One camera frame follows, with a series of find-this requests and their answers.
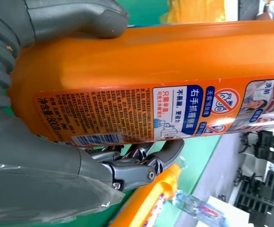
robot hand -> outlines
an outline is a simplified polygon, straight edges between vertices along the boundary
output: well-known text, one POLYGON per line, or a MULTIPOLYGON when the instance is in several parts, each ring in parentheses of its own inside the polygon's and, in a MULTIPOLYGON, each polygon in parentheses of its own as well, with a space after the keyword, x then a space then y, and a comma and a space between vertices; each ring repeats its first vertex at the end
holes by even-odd
POLYGON ((73 187, 71 179, 88 177, 125 191, 152 182, 176 160, 183 140, 149 156, 152 144, 133 146, 124 157, 115 148, 87 153, 33 135, 21 119, 3 111, 11 106, 3 91, 20 49, 75 31, 116 38, 128 22, 114 0, 0 0, 0 223, 79 215, 97 205, 100 194, 80 181, 73 187))

screw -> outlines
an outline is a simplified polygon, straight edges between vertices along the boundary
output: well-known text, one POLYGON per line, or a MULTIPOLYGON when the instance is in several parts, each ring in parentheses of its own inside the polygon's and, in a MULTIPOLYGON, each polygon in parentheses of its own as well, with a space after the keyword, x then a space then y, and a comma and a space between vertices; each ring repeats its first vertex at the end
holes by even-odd
POLYGON ((155 174, 155 172, 153 170, 149 170, 148 173, 147 173, 147 180, 149 182, 152 182, 153 180, 155 180, 155 177, 156 176, 156 174, 155 174))
POLYGON ((112 183, 112 188, 119 190, 122 185, 119 182, 112 183))

person image on label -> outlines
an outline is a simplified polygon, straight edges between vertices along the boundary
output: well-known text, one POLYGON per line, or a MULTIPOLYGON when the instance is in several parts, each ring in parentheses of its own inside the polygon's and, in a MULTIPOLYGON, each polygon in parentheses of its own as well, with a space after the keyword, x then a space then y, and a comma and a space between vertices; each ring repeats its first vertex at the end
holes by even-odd
POLYGON ((241 105, 241 111, 251 111, 261 109, 267 105, 267 101, 265 99, 253 100, 252 98, 246 98, 241 105))

orange detergent bottle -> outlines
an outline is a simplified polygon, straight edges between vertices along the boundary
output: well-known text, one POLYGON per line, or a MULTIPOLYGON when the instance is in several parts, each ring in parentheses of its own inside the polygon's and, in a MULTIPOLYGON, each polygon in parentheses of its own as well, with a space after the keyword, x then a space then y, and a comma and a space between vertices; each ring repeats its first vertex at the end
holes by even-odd
POLYGON ((76 147, 274 128, 274 21, 76 34, 23 51, 11 77, 33 133, 76 147))
POLYGON ((175 163, 154 182, 136 189, 109 227, 153 226, 162 206, 175 195, 180 173, 175 163))

bottle label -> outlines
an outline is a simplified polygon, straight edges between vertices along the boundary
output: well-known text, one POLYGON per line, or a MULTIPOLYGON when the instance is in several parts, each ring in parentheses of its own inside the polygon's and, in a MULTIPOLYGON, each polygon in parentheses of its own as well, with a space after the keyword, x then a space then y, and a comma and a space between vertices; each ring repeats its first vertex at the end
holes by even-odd
POLYGON ((77 147, 274 128, 274 79, 44 91, 34 103, 56 141, 77 147))
POLYGON ((164 194, 161 194, 155 202, 154 207, 151 210, 149 217, 148 217, 143 225, 143 227, 152 227, 157 220, 158 216, 162 211, 163 205, 166 203, 166 198, 164 194))

